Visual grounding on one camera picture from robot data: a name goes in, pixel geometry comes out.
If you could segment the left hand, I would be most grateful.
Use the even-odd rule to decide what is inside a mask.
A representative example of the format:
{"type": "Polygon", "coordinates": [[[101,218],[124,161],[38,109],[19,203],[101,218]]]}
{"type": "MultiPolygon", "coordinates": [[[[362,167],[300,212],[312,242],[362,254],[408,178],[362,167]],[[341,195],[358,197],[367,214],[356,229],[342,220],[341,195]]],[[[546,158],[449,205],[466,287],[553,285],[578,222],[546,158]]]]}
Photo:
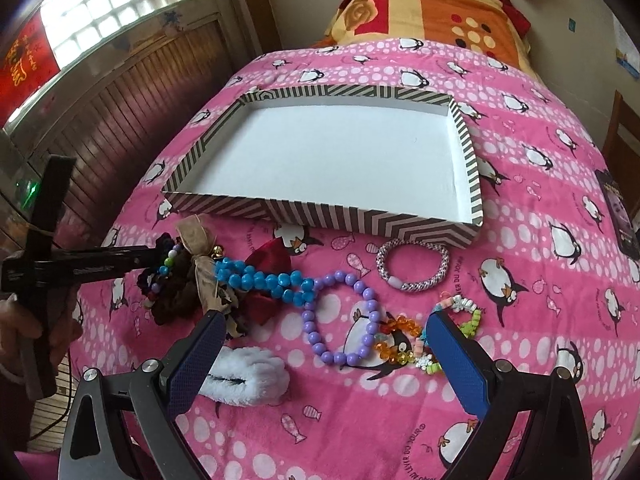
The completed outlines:
{"type": "MultiPolygon", "coordinates": [[[[61,305],[62,312],[49,335],[50,361],[54,370],[58,370],[70,344],[82,335],[80,323],[73,318],[78,290],[75,286],[55,291],[54,299],[61,305]]],[[[21,340],[37,339],[41,335],[40,323],[20,305],[15,294],[1,300],[1,374],[10,382],[24,382],[21,340]]]]}

